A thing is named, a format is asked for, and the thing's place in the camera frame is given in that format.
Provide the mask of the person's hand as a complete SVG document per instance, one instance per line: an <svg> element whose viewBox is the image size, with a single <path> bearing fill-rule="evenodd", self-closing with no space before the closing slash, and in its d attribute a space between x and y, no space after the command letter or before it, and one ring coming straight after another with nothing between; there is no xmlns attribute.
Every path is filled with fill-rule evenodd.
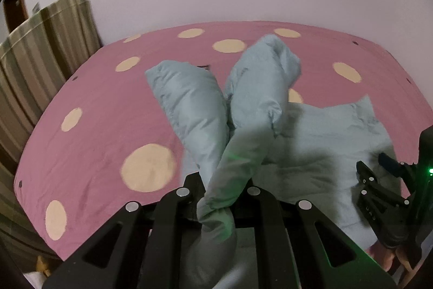
<svg viewBox="0 0 433 289"><path fill-rule="evenodd" d="M396 259L409 272L416 272L416 267L411 267L404 249L400 246L396 249L388 249L380 242L376 242L366 250L366 253L373 258L385 271L389 271Z"/></svg>

